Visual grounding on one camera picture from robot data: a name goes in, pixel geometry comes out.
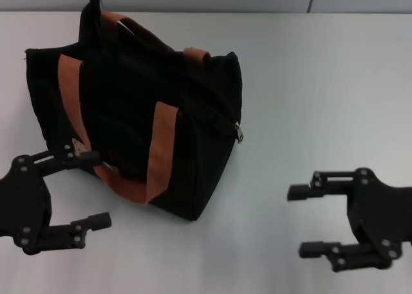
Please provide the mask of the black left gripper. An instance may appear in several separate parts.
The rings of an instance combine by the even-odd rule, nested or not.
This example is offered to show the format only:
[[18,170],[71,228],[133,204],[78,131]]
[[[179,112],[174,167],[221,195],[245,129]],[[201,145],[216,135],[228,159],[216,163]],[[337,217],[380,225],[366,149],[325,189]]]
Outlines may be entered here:
[[59,153],[43,151],[15,157],[10,170],[1,178],[1,237],[11,237],[27,255],[83,249],[88,230],[111,227],[110,214],[105,212],[69,225],[49,226],[51,197],[43,176],[101,163],[98,152],[75,152],[71,147]]

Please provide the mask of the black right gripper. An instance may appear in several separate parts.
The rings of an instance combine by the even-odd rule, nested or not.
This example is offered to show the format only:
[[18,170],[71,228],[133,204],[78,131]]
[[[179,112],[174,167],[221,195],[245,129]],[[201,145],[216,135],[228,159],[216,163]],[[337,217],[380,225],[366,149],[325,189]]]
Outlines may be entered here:
[[376,268],[385,270],[411,242],[411,187],[391,187],[372,170],[315,171],[309,184],[290,185],[288,201],[348,195],[347,215],[358,244],[306,242],[302,259],[325,256],[334,272]]

